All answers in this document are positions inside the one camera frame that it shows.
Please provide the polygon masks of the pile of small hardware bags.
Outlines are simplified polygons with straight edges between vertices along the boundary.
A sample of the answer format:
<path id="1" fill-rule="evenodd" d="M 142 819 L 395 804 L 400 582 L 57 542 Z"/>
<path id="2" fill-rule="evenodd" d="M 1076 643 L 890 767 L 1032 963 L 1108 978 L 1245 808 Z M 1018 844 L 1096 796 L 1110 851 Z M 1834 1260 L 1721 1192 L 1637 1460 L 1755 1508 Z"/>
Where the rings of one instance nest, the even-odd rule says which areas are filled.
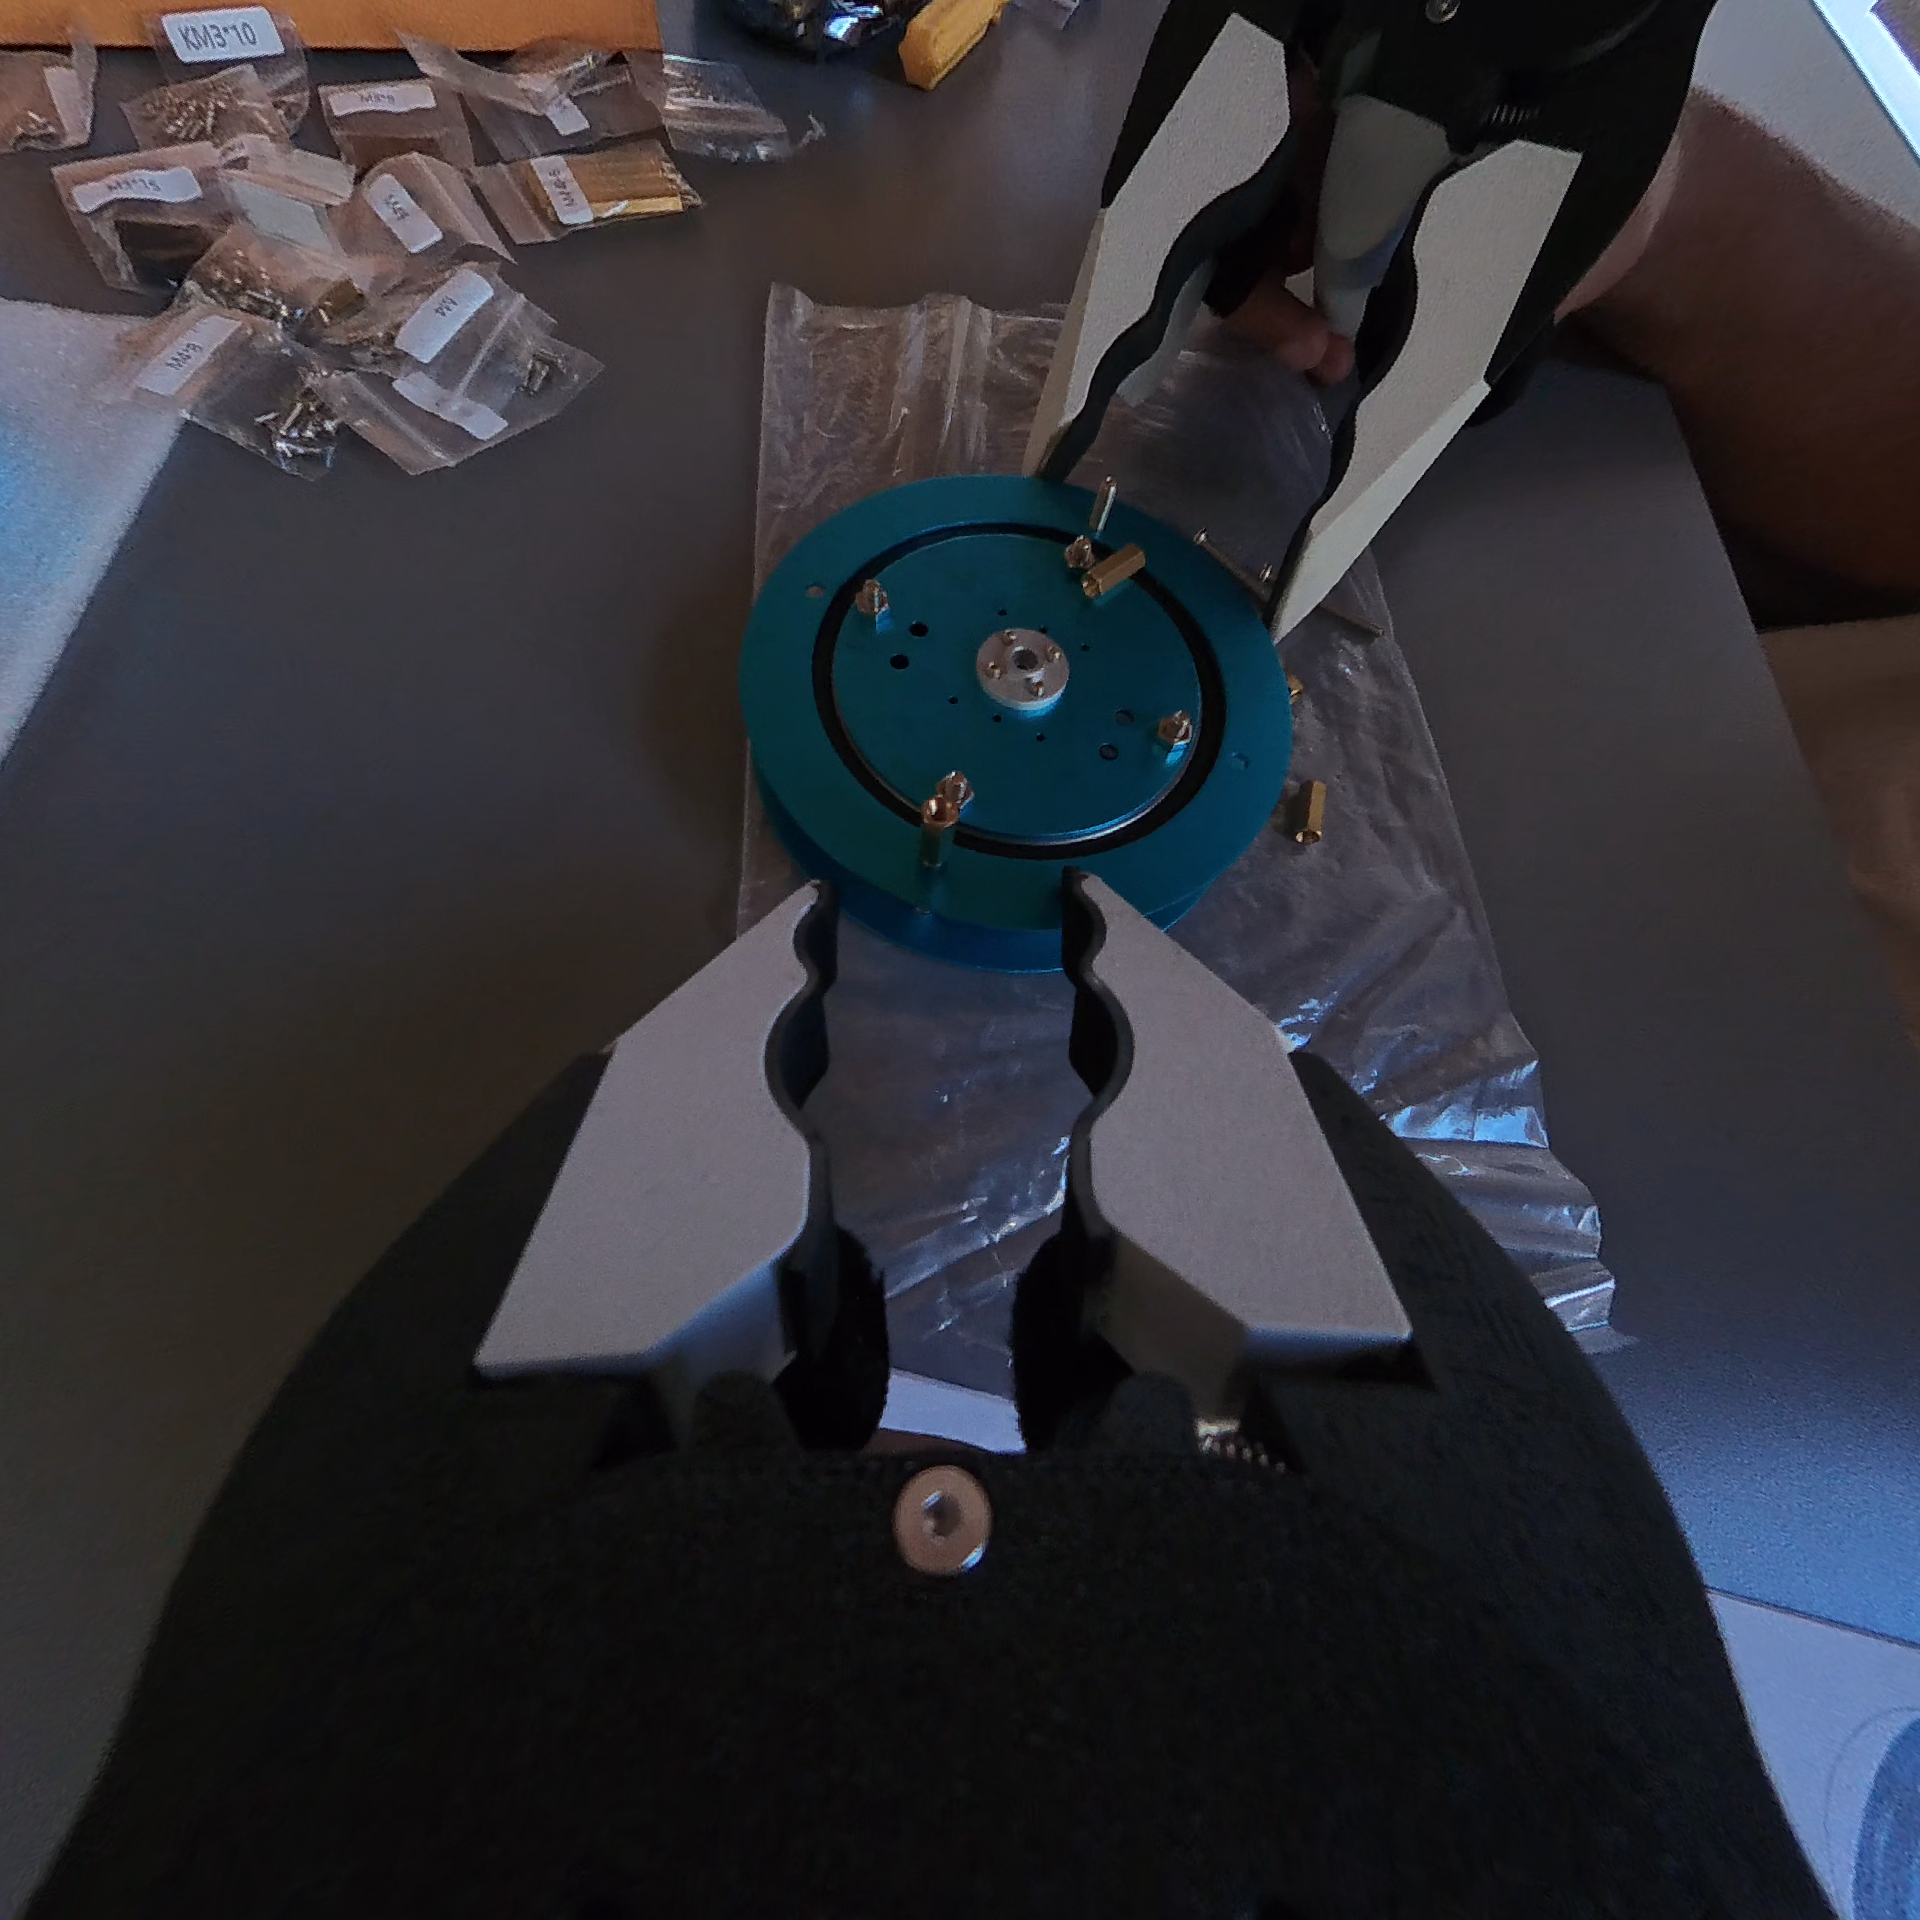
<path id="1" fill-rule="evenodd" d="M 166 299 L 104 396 L 297 475 L 340 435 L 419 475 L 550 422 L 601 363 L 508 285 L 512 249 L 696 211 L 682 157 L 823 138 L 729 60 L 583 38 L 471 60 L 406 31 L 409 76 L 312 87 L 269 6 L 145 30 L 168 82 L 124 101 L 134 150 L 53 168 L 94 270 Z"/>

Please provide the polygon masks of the orange cardboard box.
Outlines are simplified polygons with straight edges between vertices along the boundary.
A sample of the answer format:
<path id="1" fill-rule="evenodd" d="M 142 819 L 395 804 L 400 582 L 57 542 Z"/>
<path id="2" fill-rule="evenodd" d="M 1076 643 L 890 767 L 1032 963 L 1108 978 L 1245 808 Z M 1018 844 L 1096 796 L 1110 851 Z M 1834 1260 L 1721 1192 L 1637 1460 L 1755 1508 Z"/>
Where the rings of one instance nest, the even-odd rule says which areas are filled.
<path id="1" fill-rule="evenodd" d="M 399 30 L 461 51 L 512 51 L 534 38 L 660 51 L 655 3 L 267 3 L 312 47 L 395 47 Z"/>

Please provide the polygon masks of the yellow handled tool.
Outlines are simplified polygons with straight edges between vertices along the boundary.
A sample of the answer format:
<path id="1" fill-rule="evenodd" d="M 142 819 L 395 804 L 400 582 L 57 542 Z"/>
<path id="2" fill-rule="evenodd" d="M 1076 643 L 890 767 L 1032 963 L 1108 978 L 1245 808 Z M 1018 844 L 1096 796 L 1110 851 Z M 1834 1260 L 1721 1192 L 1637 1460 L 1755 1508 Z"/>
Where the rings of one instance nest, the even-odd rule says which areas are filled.
<path id="1" fill-rule="evenodd" d="M 899 43 L 902 76 L 907 83 L 936 87 L 1000 21 L 1005 3 L 936 0 L 923 3 Z"/>

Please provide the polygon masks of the blue round rotating base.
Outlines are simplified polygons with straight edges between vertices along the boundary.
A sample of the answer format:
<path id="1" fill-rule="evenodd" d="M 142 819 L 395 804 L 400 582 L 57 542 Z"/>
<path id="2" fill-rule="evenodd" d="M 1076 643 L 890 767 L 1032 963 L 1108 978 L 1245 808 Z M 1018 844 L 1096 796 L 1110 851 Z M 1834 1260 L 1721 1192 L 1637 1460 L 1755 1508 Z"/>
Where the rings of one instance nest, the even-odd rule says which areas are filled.
<path id="1" fill-rule="evenodd" d="M 1254 600 L 1120 497 L 930 475 L 797 538 L 758 586 L 739 691 L 774 831 L 876 932 L 965 966 L 1055 971 L 1079 867 L 1174 922 L 1282 796 L 1292 700 Z M 1091 605 L 1063 551 L 1140 542 Z M 919 805 L 962 819 L 930 912 Z"/>

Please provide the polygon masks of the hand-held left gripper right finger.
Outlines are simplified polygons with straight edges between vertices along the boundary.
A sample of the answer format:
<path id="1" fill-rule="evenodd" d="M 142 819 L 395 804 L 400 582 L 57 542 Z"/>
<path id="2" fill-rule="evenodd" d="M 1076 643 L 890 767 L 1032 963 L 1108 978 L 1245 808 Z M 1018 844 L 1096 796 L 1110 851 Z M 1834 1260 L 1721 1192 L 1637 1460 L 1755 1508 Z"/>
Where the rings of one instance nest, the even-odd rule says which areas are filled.
<path id="1" fill-rule="evenodd" d="M 1262 1379 L 1409 1383 L 1409 1322 L 1277 1026 L 1079 867 L 1061 943 L 1091 1099 L 1016 1293 L 1026 1445 L 1128 1375 L 1172 1379 L 1201 1426 L 1237 1426 Z"/>

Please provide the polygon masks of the clear plastic bag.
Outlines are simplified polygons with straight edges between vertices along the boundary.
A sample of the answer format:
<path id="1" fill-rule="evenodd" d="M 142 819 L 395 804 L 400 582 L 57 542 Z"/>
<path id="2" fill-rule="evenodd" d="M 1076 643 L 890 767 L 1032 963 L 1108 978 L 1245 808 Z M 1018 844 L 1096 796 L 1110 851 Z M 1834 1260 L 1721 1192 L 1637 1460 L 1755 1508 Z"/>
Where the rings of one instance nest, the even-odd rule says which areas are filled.
<path id="1" fill-rule="evenodd" d="M 774 285 L 761 359 L 758 584 L 852 498 L 1016 457 L 1061 322 L 960 294 L 905 306 Z M 1384 609 L 1372 557 L 1335 586 Z M 1601 1356 L 1617 1278 L 1592 1196 L 1548 1145 L 1536 1055 L 1506 994 L 1421 695 L 1392 636 L 1332 613 L 1282 639 L 1303 680 L 1292 760 L 1329 821 L 1278 821 L 1174 922 L 1174 941 L 1308 1045 L 1412 1145 Z M 1069 987 L 975 971 L 876 937 L 841 912 L 828 1076 L 840 1221 L 872 1253 L 890 1365 L 1009 1396 L 1009 1313 L 1057 1224 L 1084 1084 Z"/>

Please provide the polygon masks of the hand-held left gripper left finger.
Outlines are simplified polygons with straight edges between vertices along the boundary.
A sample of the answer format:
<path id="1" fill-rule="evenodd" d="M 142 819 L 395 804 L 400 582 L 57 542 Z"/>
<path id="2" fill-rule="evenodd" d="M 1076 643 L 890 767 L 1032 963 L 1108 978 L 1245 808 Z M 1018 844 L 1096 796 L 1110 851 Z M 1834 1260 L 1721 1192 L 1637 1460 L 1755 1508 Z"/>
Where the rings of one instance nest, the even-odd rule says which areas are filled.
<path id="1" fill-rule="evenodd" d="M 473 1367 L 635 1375 L 674 1436 L 723 1372 L 807 1445 L 884 1405 L 884 1307 L 802 1112 L 828 1067 L 835 894 L 807 881 L 609 1048 Z"/>

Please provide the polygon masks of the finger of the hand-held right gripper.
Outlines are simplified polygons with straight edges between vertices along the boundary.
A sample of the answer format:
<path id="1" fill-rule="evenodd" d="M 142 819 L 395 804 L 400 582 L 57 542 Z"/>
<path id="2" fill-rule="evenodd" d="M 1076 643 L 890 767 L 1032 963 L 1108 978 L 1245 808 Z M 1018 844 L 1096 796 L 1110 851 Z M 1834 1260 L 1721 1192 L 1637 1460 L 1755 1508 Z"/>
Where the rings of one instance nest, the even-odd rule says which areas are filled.
<path id="1" fill-rule="evenodd" d="M 1303 526 L 1271 619 L 1277 639 L 1346 577 L 1487 396 L 1487 363 L 1576 166 L 1569 150 L 1508 139 L 1429 189 L 1409 225 L 1405 343 L 1349 415 L 1349 461 Z"/>
<path id="2" fill-rule="evenodd" d="M 1068 478 L 1114 397 L 1140 400 L 1158 380 L 1216 254 L 1274 205 L 1295 31 L 1295 16 L 1162 16 L 1043 372 L 1029 475 Z"/>

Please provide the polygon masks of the person's right forearm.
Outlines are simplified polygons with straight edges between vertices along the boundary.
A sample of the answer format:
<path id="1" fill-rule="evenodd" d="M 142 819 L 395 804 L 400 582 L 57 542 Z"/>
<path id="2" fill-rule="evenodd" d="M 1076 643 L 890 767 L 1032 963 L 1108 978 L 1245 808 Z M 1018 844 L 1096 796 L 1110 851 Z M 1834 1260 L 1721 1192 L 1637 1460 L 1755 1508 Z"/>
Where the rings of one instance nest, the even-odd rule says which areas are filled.
<path id="1" fill-rule="evenodd" d="M 1916 228 L 1691 90 L 1561 302 L 1658 380 L 1758 626 L 1916 609 Z"/>

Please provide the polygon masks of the person's right hand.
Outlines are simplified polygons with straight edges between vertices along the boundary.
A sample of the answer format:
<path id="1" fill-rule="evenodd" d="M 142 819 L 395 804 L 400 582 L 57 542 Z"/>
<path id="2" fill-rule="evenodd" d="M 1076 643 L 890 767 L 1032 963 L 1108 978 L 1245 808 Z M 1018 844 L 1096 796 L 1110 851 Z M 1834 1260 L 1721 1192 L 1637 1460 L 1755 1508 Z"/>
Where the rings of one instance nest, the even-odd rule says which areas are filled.
<path id="1" fill-rule="evenodd" d="M 1320 387 L 1356 372 L 1356 343 L 1332 329 L 1312 299 L 1295 298 L 1282 270 L 1266 270 L 1229 310 L 1215 306 L 1226 337 L 1274 356 Z"/>

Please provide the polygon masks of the grey desk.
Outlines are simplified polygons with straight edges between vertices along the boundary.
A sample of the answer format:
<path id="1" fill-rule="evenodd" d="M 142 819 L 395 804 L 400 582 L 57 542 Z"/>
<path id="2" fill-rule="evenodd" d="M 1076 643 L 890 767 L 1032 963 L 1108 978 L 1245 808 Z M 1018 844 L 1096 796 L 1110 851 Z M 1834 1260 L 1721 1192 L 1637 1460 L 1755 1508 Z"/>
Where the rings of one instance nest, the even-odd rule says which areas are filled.
<path id="1" fill-rule="evenodd" d="M 1152 16 L 916 94 L 661 6 L 826 139 L 518 257 L 583 400 L 436 475 L 175 439 L 3 765 L 5 1906 L 310 1333 L 731 937 L 767 288 L 1063 299 Z M 1603 1379 L 1715 1585 L 1916 1640 L 1916 1050 L 1666 397 L 1548 363 L 1381 573 Z"/>

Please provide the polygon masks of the white foam sheet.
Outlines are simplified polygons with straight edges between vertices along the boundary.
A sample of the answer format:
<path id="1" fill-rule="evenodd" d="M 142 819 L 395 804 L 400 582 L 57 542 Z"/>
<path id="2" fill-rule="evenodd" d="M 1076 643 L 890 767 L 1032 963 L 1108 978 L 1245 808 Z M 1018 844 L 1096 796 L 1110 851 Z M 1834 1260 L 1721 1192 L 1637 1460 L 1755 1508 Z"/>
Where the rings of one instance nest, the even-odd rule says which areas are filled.
<path id="1" fill-rule="evenodd" d="M 3 752 L 175 444 L 174 415 L 102 396 L 134 329 L 3 299 Z"/>

